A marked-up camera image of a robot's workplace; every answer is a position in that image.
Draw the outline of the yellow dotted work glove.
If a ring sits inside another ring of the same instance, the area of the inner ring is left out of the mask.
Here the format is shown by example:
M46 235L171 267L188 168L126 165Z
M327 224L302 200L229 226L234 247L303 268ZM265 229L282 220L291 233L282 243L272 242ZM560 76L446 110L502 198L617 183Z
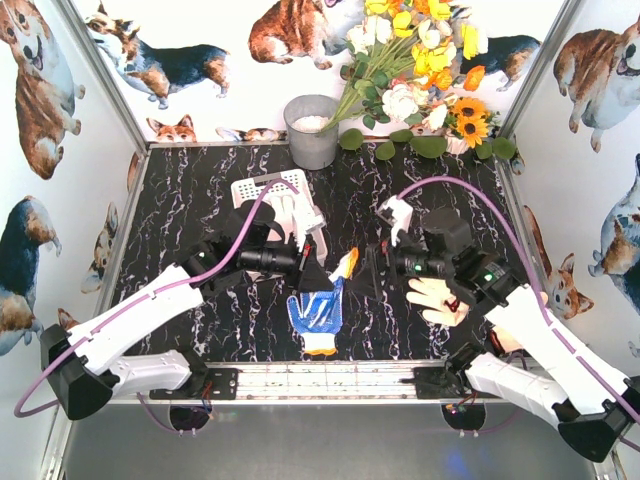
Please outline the yellow dotted work glove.
M311 234L326 225L325 217L304 194L276 192L268 194L266 202L275 212L275 221L287 241L291 235Z

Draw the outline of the blue dotted work glove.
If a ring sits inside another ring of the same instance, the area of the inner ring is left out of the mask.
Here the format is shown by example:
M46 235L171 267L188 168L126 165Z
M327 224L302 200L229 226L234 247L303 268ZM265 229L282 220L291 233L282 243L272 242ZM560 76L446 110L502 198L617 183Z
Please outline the blue dotted work glove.
M286 308L305 354L331 356L337 352L336 335L343 325L341 289L291 295Z

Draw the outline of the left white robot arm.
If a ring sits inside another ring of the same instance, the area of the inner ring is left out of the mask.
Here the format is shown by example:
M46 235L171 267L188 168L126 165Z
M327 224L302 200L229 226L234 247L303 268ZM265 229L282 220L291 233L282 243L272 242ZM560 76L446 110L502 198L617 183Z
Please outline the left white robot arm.
M313 238L325 224L322 213L297 206L291 218L293 228L286 233L271 205L246 201L221 230L125 301L72 328L47 328L40 340L41 367L68 419L84 419L119 395L158 389L195 394L207 375L195 353L125 353L169 320L235 285L245 272L279 275L297 293L332 291Z

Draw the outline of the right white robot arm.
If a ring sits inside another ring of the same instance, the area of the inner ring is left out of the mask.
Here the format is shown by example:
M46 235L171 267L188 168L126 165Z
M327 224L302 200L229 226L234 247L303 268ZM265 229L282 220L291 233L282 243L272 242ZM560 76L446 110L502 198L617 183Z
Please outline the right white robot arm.
M576 453L603 462L639 420L639 383L598 357L521 281L506 260L483 251L469 224L452 209L421 219L423 239L409 234L413 210L391 199L379 217L389 237L365 250L352 290L379 300L403 279L439 279L457 301L505 330L544 370L544 375L508 364L466 344L450 357L450 372L466 387L529 411L554 427Z

